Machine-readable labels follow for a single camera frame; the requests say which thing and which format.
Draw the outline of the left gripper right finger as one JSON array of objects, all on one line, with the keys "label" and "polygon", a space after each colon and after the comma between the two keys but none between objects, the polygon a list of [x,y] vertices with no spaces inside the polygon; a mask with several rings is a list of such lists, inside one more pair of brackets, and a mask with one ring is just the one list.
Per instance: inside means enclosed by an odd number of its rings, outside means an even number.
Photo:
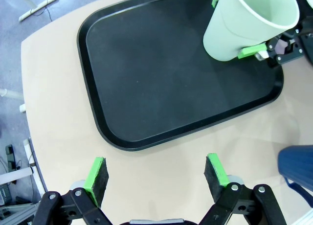
[{"label": "left gripper right finger", "polygon": [[249,225],[285,225],[286,220],[270,186],[253,189],[231,182],[217,154],[206,156],[204,175],[214,204],[201,225],[225,225],[234,214],[243,215]]}]

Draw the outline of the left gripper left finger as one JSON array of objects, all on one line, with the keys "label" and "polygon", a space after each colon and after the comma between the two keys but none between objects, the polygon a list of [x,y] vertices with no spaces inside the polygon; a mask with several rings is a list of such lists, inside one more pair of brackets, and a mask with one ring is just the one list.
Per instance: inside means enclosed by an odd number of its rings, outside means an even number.
[{"label": "left gripper left finger", "polygon": [[64,195],[56,191],[43,195],[36,212],[36,224],[70,225],[82,219],[86,225],[109,225],[110,220],[101,210],[108,179],[106,159],[95,158],[82,187]]}]

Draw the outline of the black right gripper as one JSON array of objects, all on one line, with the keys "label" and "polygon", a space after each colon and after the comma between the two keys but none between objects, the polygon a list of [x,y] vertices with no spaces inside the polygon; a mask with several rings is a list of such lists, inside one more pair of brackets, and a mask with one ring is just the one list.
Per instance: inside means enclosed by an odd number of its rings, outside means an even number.
[{"label": "black right gripper", "polygon": [[[244,47],[238,54],[238,59],[255,56],[258,61],[266,60],[268,65],[282,65],[302,57],[302,47],[295,40],[300,37],[309,62],[313,63],[313,18],[305,18],[300,23],[299,30],[287,30],[270,40],[253,46]],[[282,40],[287,43],[284,53],[276,52],[275,47]]]}]

